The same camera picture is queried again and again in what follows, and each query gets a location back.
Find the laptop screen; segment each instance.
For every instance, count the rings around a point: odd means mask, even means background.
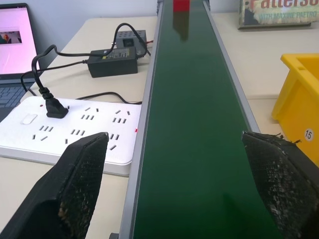
[[[0,75],[30,71],[35,56],[27,8],[1,9],[0,5]]]

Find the white power strip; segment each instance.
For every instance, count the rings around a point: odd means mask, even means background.
[[[0,123],[0,156],[55,164],[78,139],[108,132],[104,172],[130,173],[141,106],[59,99],[69,113],[46,116],[45,100],[29,97]]]

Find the book cover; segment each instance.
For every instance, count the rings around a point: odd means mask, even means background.
[[[319,20],[319,0],[240,0],[239,28]]]

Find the red block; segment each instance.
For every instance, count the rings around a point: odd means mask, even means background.
[[[173,11],[189,11],[190,0],[173,0]]]

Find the black cable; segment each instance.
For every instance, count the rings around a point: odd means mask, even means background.
[[[32,72],[33,72],[33,75],[34,75],[34,79],[35,79],[35,82],[38,84],[40,90],[43,90],[44,89],[44,86],[42,85],[41,81],[40,81],[40,78],[39,78],[39,75],[37,73],[37,68],[36,68],[36,65],[38,63],[38,60],[44,56],[46,56],[47,54],[49,54],[50,51],[54,50],[55,53],[59,56],[65,56],[65,57],[79,57],[79,56],[96,56],[96,57],[103,57],[103,56],[107,56],[109,55],[113,49],[114,49],[114,46],[115,46],[115,42],[116,42],[116,37],[117,37],[117,34],[118,34],[118,31],[120,30],[120,28],[122,26],[128,26],[132,32],[135,34],[135,36],[138,38],[138,40],[140,41],[140,43],[142,44],[143,48],[145,49],[145,52],[141,55],[138,55],[137,58],[140,59],[142,57],[144,57],[146,54],[149,54],[151,55],[151,53],[149,52],[148,50],[148,47],[147,47],[147,44],[143,41],[143,39],[141,38],[141,36],[136,32],[136,30],[128,23],[121,23],[120,25],[118,25],[118,27],[116,28],[115,30],[115,34],[114,34],[114,39],[113,39],[113,44],[111,46],[111,49],[104,53],[104,54],[92,54],[92,53],[62,53],[62,52],[59,52],[57,50],[57,47],[56,45],[51,45],[49,46],[42,54],[39,54],[37,56],[34,57],[34,59],[32,60],[32,64],[31,64],[31,69],[32,69]]]
[[[60,68],[64,68],[64,67],[69,67],[69,66],[74,66],[74,65],[78,65],[78,64],[87,64],[87,60],[78,61],[78,62],[74,62],[74,63],[71,63],[71,64],[63,65],[63,66],[56,66],[56,67],[50,67],[50,68],[46,68],[46,69],[40,69],[40,70],[38,70],[38,72],[49,71],[49,70],[56,70],[56,69],[60,69]],[[21,76],[21,78],[20,78],[21,84],[22,84],[23,89],[24,89],[25,92],[27,92],[28,89],[26,88],[26,86],[25,86],[25,84],[24,84],[23,78],[24,78],[26,75],[30,74],[30,73],[32,73],[32,71],[27,71],[27,72],[25,72],[25,73]],[[29,91],[31,92],[31,94],[33,94],[34,96],[36,96],[36,94],[35,94],[31,89],[29,89]]]
[[[120,94],[118,94],[116,92],[103,92],[103,93],[98,93],[98,94],[94,94],[94,95],[90,95],[90,96],[83,96],[83,97],[77,98],[77,100],[85,100],[85,99],[90,99],[90,98],[94,98],[94,97],[98,97],[98,96],[105,96],[105,95],[117,96],[121,99],[121,101],[123,101],[123,103],[129,104],[129,105],[141,105],[142,104],[142,102],[136,102],[136,103],[127,102],[126,100],[124,100],[124,98],[122,96],[120,96]]]

